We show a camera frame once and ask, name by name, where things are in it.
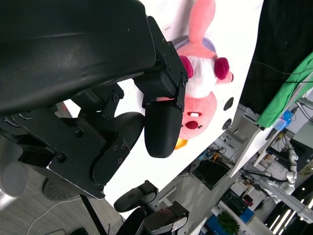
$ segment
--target black stand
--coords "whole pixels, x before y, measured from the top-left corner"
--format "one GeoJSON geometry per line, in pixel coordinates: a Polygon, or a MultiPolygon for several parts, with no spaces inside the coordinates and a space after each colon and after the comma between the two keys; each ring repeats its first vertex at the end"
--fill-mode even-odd
{"type": "Polygon", "coordinates": [[[90,217],[92,218],[94,224],[96,225],[97,230],[99,231],[99,234],[100,235],[108,235],[107,232],[104,230],[104,228],[103,228],[96,212],[94,211],[90,201],[88,200],[88,198],[84,195],[81,195],[81,194],[80,194],[80,197],[82,198],[83,203],[85,204],[85,207],[87,208],[87,210],[90,214],[90,217]]]}

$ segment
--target floor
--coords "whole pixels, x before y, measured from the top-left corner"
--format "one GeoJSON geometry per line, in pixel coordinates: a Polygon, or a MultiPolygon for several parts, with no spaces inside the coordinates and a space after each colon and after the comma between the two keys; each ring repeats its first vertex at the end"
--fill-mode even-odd
{"type": "MultiPolygon", "coordinates": [[[[45,198],[41,186],[44,176],[30,169],[28,181],[21,197],[4,210],[0,211],[0,235],[26,235],[30,224],[56,204],[45,198]]],[[[121,217],[104,199],[91,199],[91,204],[98,214],[104,228],[110,235],[117,233],[122,225],[121,217]]],[[[69,235],[74,230],[84,227],[89,235],[98,235],[83,202],[80,198],[73,202],[61,203],[51,209],[31,227],[28,235],[69,235]]]]}

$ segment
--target green cloth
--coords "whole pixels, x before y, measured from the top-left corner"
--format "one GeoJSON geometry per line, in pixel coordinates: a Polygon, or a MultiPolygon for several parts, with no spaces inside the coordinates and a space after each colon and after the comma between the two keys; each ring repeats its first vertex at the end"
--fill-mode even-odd
{"type": "MultiPolygon", "coordinates": [[[[299,73],[300,74],[292,74],[288,77],[288,82],[301,82],[306,79],[310,73],[313,72],[313,52],[308,55],[304,61],[301,62],[300,65],[292,72],[292,73],[299,73]]],[[[260,115],[258,120],[256,121],[257,124],[263,127],[271,127],[276,120],[282,115],[283,110],[287,106],[292,97],[292,94],[296,87],[300,83],[284,83],[280,88],[279,92],[276,94],[274,99],[269,103],[263,113],[260,115]]],[[[313,87],[313,83],[307,83],[300,93],[298,94],[296,101],[298,98],[302,97],[303,94],[313,87]]]]}

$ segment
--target plush toy face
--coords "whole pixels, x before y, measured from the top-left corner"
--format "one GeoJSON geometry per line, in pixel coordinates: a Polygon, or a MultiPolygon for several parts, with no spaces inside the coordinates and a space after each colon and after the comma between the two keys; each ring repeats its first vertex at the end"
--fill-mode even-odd
{"type": "Polygon", "coordinates": [[[216,108],[217,100],[212,92],[201,99],[194,99],[186,95],[179,138],[189,140],[202,133],[212,120],[216,108]]]}

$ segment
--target table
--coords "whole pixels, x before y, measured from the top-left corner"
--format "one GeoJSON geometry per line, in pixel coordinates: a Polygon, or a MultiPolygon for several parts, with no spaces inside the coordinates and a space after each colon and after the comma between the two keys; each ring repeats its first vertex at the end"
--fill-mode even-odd
{"type": "MultiPolygon", "coordinates": [[[[147,15],[155,18],[167,41],[187,35],[192,0],[141,1],[146,7],[147,15]]],[[[235,115],[249,70],[257,40],[262,4],[263,0],[216,0],[215,17],[206,32],[206,37],[213,42],[218,56],[228,59],[234,81],[213,89],[218,107],[210,125],[201,135],[191,139],[185,147],[175,150],[170,157],[166,159],[150,157],[141,133],[129,156],[104,188],[105,199],[111,205],[122,194],[139,186],[145,180],[149,180],[162,190],[224,132],[222,126],[235,115]],[[233,106],[223,111],[225,103],[231,97],[234,97],[233,106]]],[[[141,108],[143,95],[132,79],[118,84],[124,90],[125,96],[120,100],[115,114],[130,111],[144,114],[144,109],[141,108]]],[[[127,212],[122,215],[128,217],[129,214],[127,212]]]]}

